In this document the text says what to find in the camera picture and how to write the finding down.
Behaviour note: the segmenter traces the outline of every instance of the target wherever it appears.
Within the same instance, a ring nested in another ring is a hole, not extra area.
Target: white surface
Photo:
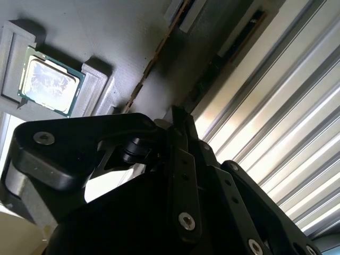
[[[132,169],[110,172],[88,181],[85,188],[85,201],[89,203],[123,184],[129,179],[132,172]]]
[[[2,149],[1,158],[0,158],[0,175],[2,174],[2,171],[4,169],[4,165],[5,165],[6,157],[7,157],[10,145],[11,145],[14,129],[22,123],[24,123],[23,120],[10,115],[10,121],[8,123],[7,130],[5,130],[6,131],[5,143],[4,143],[4,147]]]

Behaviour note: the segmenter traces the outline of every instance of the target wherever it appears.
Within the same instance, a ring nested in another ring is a hole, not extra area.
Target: bolt
[[[255,255],[263,255],[264,252],[262,251],[261,246],[254,239],[249,239],[248,245]]]
[[[317,253],[315,252],[315,250],[313,250],[313,248],[311,246],[306,245],[306,248],[311,255],[317,255]]]
[[[230,165],[232,166],[232,169],[234,169],[235,171],[239,170],[239,168],[234,163],[230,163]]]
[[[195,229],[195,221],[187,212],[182,212],[178,216],[178,221],[188,231],[193,231]]]
[[[55,142],[54,136],[48,132],[37,132],[34,134],[33,139],[40,145],[52,145]]]

